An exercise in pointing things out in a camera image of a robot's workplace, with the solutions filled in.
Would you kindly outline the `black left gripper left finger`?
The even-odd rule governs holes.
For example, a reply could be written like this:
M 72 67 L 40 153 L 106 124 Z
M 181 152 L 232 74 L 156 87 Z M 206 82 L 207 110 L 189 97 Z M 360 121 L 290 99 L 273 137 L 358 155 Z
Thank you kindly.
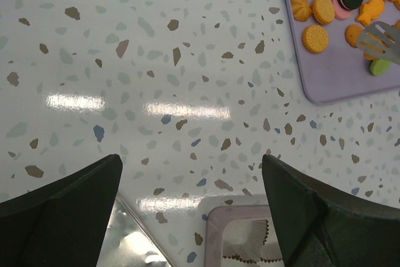
M 110 154 L 1 203 L 1 266 L 96 266 L 122 170 Z

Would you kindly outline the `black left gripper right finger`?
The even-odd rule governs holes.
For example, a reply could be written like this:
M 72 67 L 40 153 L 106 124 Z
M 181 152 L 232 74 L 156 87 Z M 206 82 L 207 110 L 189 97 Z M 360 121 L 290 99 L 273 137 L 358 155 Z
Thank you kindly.
M 358 198 L 272 155 L 262 178 L 285 266 L 399 266 L 399 209 Z

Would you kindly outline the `green round cookie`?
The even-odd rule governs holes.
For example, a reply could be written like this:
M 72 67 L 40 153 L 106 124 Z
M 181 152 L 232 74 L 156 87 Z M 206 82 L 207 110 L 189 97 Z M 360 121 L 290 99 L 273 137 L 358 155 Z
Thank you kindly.
M 374 76 L 383 75 L 392 65 L 392 62 L 385 59 L 375 59 L 370 65 L 370 73 Z

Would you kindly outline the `orange round cookie front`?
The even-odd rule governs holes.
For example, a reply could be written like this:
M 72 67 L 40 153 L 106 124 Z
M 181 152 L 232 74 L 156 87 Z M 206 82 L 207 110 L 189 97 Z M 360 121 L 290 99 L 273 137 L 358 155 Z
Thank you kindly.
M 303 31 L 302 43 L 310 53 L 322 53 L 329 45 L 329 34 L 322 26 L 311 25 Z

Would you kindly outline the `orange chip cookie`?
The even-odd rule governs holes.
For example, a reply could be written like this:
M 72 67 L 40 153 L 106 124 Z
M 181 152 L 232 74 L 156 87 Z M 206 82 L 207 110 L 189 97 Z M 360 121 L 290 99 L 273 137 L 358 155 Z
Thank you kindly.
M 346 28 L 345 39 L 351 47 L 357 48 L 356 42 L 362 31 L 363 28 L 357 24 L 351 24 Z

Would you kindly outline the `metal serving tongs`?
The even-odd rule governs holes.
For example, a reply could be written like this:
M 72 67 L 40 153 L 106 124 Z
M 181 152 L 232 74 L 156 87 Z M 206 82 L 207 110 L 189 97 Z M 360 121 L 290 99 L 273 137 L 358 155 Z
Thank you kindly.
M 364 28 L 356 46 L 365 54 L 399 64 L 399 29 L 382 21 Z

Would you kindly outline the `orange round sandwich cookie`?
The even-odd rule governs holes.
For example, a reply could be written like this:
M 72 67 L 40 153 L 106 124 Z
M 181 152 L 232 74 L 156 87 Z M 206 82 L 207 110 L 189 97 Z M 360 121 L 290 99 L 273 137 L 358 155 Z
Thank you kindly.
M 316 21 L 322 25 L 331 23 L 335 18 L 335 10 L 331 0 L 314 0 L 312 12 Z

